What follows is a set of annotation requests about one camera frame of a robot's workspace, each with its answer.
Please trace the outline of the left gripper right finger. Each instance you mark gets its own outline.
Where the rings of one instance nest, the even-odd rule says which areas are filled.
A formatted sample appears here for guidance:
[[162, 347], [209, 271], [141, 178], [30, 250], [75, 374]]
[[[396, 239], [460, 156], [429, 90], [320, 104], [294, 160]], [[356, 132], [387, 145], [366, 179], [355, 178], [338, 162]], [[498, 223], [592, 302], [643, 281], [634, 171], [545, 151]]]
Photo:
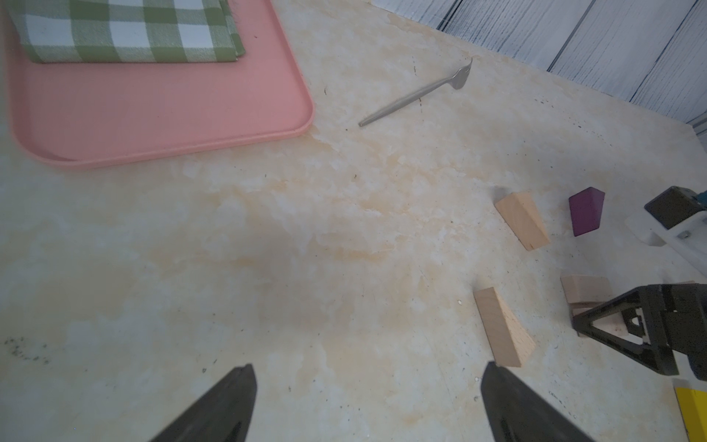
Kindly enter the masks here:
[[496, 441], [592, 441], [513, 372], [493, 361], [484, 370], [481, 394]]

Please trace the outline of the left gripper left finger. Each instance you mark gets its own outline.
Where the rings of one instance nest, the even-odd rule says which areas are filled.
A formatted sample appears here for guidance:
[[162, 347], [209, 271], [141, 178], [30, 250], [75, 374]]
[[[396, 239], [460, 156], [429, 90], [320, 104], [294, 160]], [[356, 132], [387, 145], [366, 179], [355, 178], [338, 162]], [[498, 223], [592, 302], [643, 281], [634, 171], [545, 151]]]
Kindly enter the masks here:
[[152, 441], [245, 441], [256, 394], [252, 364], [233, 368]]

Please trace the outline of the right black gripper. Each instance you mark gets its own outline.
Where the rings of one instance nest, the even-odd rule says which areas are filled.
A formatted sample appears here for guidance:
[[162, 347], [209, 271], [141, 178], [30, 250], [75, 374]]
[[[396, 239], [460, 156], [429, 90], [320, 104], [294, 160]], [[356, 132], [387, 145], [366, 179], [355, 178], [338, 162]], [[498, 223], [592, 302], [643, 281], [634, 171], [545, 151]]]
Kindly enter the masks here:
[[[626, 335], [596, 326], [620, 320]], [[643, 285], [572, 318], [573, 329], [663, 376], [679, 374], [674, 351], [706, 381], [706, 285]]]

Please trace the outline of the wooden rectangular block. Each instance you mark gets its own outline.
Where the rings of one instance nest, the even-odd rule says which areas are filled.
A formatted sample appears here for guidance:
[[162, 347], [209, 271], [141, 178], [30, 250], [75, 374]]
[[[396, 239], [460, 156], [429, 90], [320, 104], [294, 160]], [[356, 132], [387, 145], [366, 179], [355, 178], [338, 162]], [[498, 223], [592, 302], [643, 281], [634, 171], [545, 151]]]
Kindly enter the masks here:
[[562, 276], [561, 283], [570, 307], [598, 305], [613, 299], [611, 284], [602, 276]]

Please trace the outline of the wooden triangle block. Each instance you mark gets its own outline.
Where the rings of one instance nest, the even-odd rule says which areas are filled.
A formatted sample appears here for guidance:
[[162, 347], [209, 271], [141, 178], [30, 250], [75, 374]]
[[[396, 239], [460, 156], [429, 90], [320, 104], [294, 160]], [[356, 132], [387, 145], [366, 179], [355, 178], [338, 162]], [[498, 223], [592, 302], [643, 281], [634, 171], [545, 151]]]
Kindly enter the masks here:
[[495, 202], [495, 208], [529, 252], [551, 243], [531, 193], [510, 193]]
[[493, 287], [476, 290], [473, 296], [495, 362], [522, 368], [536, 348], [535, 341]]

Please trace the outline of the purple triangular block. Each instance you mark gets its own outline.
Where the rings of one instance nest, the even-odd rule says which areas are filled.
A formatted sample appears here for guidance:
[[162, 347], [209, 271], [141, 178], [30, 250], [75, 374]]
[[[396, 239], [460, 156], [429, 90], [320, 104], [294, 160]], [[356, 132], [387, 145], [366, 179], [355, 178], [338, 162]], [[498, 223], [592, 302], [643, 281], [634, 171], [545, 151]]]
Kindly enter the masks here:
[[588, 187], [568, 199], [575, 237], [599, 229], [604, 200], [605, 193], [594, 187]]

